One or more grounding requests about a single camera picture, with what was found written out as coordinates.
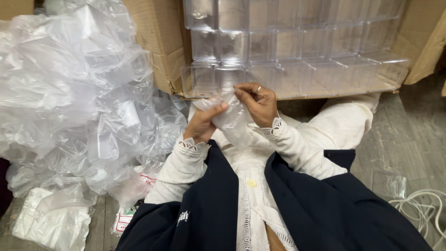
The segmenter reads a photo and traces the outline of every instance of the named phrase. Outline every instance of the hand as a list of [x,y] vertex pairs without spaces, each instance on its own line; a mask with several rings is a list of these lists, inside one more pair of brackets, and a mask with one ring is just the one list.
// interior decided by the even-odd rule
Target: hand
[[197,109],[183,134],[183,138],[193,138],[195,144],[208,142],[216,129],[215,125],[212,124],[211,119],[214,116],[222,114],[226,109],[227,103],[225,102],[216,105],[207,111]]
[[256,93],[259,86],[256,82],[236,84],[234,93],[260,128],[272,127],[274,118],[279,117],[276,94],[263,86]]

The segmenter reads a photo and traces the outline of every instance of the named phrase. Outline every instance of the plastic sheet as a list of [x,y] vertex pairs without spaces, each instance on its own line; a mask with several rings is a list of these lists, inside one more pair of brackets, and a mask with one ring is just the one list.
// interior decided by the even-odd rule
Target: plastic sheet
[[49,16],[0,22],[8,187],[23,197],[86,184],[132,206],[147,192],[137,174],[156,174],[186,128],[186,104],[153,86],[150,52],[120,1],[48,0],[39,13]]
[[233,92],[225,93],[210,99],[200,99],[193,104],[200,110],[206,111],[222,102],[227,102],[227,110],[212,118],[212,123],[222,131],[226,139],[238,148],[246,148],[252,139],[246,132],[246,126],[252,121],[248,109]]

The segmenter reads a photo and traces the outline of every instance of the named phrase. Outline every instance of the plastic bag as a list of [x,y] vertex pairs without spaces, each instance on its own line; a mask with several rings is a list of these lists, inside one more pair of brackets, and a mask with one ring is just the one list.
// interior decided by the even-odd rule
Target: plastic bag
[[227,102],[227,110],[212,118],[212,123],[222,131],[226,139],[237,148],[246,148],[251,144],[252,138],[246,128],[251,122],[248,109],[234,93],[224,93],[210,99],[200,99],[193,104],[200,110],[206,111],[222,102]]

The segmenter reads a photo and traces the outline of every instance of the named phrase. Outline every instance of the button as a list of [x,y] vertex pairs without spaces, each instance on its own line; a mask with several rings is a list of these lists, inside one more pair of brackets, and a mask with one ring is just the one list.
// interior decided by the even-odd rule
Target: button
[[257,183],[254,180],[248,180],[248,186],[254,188],[257,186]]

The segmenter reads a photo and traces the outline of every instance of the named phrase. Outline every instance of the gray tile floor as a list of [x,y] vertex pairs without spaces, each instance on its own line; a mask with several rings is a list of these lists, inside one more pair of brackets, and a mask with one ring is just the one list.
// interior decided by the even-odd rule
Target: gray tile floor
[[[446,98],[440,98],[446,75],[434,74],[419,83],[403,86],[398,94],[384,93],[374,117],[372,130],[357,148],[352,173],[372,188],[373,170],[380,163],[408,179],[406,194],[423,188],[446,192]],[[302,122],[309,121],[325,100],[280,101],[279,109]],[[0,251],[46,250],[34,243],[10,236],[23,199],[14,199],[0,220]],[[108,251],[119,238],[111,234],[118,205],[111,197],[101,197],[87,237],[86,251]],[[429,244],[439,235],[430,225]],[[446,251],[446,241],[438,250]]]

